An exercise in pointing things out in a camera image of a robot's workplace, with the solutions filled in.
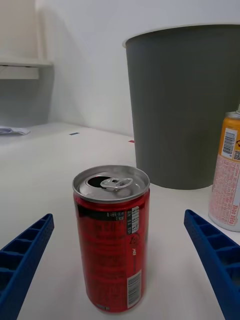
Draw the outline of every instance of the pull tab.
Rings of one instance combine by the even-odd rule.
[[[103,180],[100,183],[100,186],[103,188],[111,188],[114,190],[119,190],[125,187],[130,186],[133,183],[132,178],[110,178]]]

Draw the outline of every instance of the paper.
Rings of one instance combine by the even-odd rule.
[[[2,126],[0,125],[0,135],[9,135],[9,134],[19,134],[27,135],[30,130],[26,128],[14,128],[12,126]]]

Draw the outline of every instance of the white wall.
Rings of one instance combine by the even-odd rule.
[[[39,80],[0,80],[0,125],[31,127],[48,122],[53,68],[39,70]]]
[[[0,0],[0,56],[37,58],[35,0]]]
[[[50,121],[132,135],[125,38],[152,29],[239,23],[239,0],[37,0],[55,65]]]

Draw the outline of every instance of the can lid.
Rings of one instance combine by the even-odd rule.
[[[80,198],[95,203],[121,203],[143,195],[150,186],[143,171],[127,165],[102,165],[78,174],[72,183]]]

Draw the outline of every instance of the red can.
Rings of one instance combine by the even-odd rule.
[[[126,311],[145,291],[149,177],[104,165],[80,173],[72,185],[87,296],[101,310]]]

